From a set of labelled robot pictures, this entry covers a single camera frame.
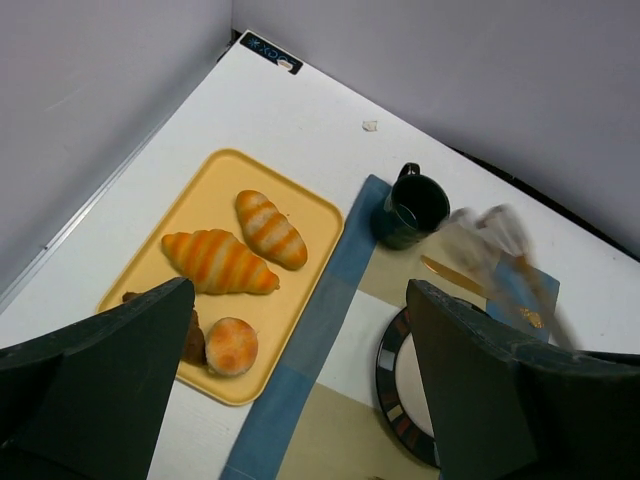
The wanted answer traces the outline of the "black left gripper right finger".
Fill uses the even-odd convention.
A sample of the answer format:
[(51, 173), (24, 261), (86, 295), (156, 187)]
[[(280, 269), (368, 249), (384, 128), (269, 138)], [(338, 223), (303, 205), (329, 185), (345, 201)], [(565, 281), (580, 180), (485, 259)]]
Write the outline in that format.
[(635, 479), (639, 359), (568, 351), (423, 280), (410, 329), (445, 479)]

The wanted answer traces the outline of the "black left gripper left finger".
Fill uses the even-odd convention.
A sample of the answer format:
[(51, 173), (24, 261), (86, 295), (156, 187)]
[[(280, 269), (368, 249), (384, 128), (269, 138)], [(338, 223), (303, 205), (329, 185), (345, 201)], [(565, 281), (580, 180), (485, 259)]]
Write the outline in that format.
[(174, 278), (2, 349), (2, 478), (146, 478), (194, 299)]

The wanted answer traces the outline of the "round bread bun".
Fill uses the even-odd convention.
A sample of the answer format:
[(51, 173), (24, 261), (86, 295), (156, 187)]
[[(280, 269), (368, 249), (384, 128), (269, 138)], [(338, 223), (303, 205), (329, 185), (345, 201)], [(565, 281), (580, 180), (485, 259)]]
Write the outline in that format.
[(225, 317), (205, 335), (205, 356), (209, 369), (225, 377), (246, 373), (258, 354), (257, 333), (244, 320)]

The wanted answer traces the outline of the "metal tongs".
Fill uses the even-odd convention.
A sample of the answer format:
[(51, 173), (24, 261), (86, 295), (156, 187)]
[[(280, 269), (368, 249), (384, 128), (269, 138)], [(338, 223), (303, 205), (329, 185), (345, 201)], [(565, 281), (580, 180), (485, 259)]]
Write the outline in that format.
[(557, 346), (576, 351), (572, 329), (555, 310), (543, 277), (533, 264), (529, 236), (515, 210), (496, 205), (477, 216), (468, 208), (453, 211), (438, 227), (444, 250), (487, 288), (490, 299), (517, 328), (530, 324), (523, 314), (523, 294), (533, 302), (542, 326)]

